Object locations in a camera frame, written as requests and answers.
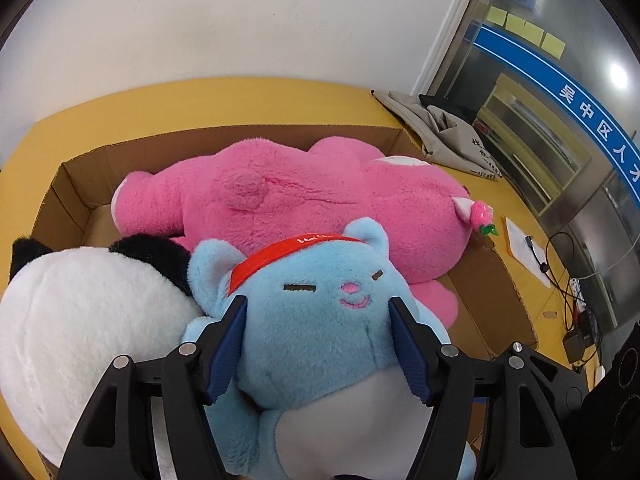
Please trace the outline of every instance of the white paper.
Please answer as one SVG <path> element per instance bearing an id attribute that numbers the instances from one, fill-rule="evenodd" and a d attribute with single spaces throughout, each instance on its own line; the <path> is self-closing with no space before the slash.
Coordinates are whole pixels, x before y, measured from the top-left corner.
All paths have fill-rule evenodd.
<path id="1" fill-rule="evenodd" d="M 521 264 L 523 264 L 526 269 L 533 274 L 537 279 L 539 279 L 543 285 L 547 288 L 551 287 L 551 282 L 549 278 L 540 270 L 540 264 L 536 261 L 533 252 L 527 245 L 527 241 L 525 238 L 527 237 L 521 229 L 514 224 L 508 218 L 507 220 L 507 236 L 509 237 L 509 245 L 511 248 L 511 254 L 516 258 Z M 536 256 L 540 263 L 544 263 L 546 261 L 545 251 L 540 248 L 539 245 L 533 241 L 533 250 L 536 251 Z"/>

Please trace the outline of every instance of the pink plush toy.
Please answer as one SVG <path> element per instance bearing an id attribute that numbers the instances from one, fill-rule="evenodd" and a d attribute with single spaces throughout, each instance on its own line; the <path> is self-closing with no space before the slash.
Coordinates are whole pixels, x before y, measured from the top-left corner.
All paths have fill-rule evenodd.
<path id="1" fill-rule="evenodd" d="M 472 230 L 492 222 L 491 208 L 440 168 L 343 137 L 308 152 L 247 139 L 156 175 L 136 171 L 111 213 L 123 236 L 172 236 L 190 251 L 218 238 L 244 254 L 299 233 L 341 233 L 369 216 L 387 232 L 390 260 L 414 296 L 447 328 L 457 301 L 433 280 L 460 259 Z"/>

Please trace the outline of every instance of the sticky note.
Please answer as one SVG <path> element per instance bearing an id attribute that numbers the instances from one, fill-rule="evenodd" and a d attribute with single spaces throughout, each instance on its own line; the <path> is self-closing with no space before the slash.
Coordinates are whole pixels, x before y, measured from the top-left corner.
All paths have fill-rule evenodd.
<path id="1" fill-rule="evenodd" d="M 560 59 L 564 52 L 564 41 L 558 40 L 553 34 L 547 33 L 542 42 L 542 49 Z"/>
<path id="2" fill-rule="evenodd" d="M 518 36 L 524 36 L 524 24 L 525 21 L 522 18 L 513 14 L 508 14 L 507 25 L 504 28 Z"/>
<path id="3" fill-rule="evenodd" d="M 535 46 L 540 46 L 540 41 L 542 40 L 542 35 L 544 33 L 545 31 L 542 30 L 537 25 L 534 25 L 533 23 L 525 22 L 524 34 L 522 35 L 522 37 L 525 40 L 533 43 Z"/>
<path id="4" fill-rule="evenodd" d="M 486 16 L 488 22 L 495 23 L 496 25 L 503 26 L 504 20 L 507 19 L 507 11 L 498 9 L 498 7 L 490 7 L 489 13 Z"/>

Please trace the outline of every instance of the plush toy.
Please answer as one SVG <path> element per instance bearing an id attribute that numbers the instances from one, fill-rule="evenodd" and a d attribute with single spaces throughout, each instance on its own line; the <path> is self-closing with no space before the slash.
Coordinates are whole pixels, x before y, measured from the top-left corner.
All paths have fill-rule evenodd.
<path id="1" fill-rule="evenodd" d="M 441 168 L 343 137 L 308 152 L 249 139 L 156 175 L 137 171 L 111 210 L 122 235 L 175 236 L 190 251 L 219 238 L 244 254 L 299 233 L 341 232 L 369 216 L 388 233 L 391 262 L 414 296 L 446 327 L 456 297 L 433 280 L 460 259 L 472 229 L 492 222 L 492 210 Z"/>
<path id="2" fill-rule="evenodd" d="M 208 316 L 188 326 L 184 341 L 220 320 L 236 295 L 248 298 L 236 378 L 206 408 L 230 473 L 406 478 L 431 408 L 412 396 L 398 364 L 389 299 L 399 296 L 418 322 L 450 339 L 388 254 L 370 218 L 342 235 L 290 238 L 248 258 L 221 240 L 198 245 L 188 277 Z M 473 478 L 475 464 L 466 446 L 458 478 Z"/>
<path id="3" fill-rule="evenodd" d="M 148 235 L 59 252 L 33 239 L 14 242 L 0 302 L 0 390 L 53 465 L 114 357 L 164 357 L 201 314 L 186 279 L 189 259 L 179 245 Z M 175 479 L 161 403 L 152 416 L 162 478 Z"/>

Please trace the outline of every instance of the red headband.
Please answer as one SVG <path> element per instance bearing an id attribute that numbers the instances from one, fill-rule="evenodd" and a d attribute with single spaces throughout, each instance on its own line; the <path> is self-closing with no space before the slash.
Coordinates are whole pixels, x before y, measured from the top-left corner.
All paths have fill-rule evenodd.
<path id="1" fill-rule="evenodd" d="M 229 282 L 229 296 L 231 296 L 238 287 L 242 285 L 252 274 L 273 262 L 297 253 L 302 249 L 311 247 L 320 242 L 329 242 L 331 240 L 345 240 L 347 242 L 361 242 L 357 238 L 349 238 L 342 235 L 321 235 L 312 233 L 299 236 L 297 238 L 289 238 L 281 242 L 276 242 L 263 248 L 255 254 L 249 256 L 244 262 L 237 265 L 231 272 L 231 281 Z"/>

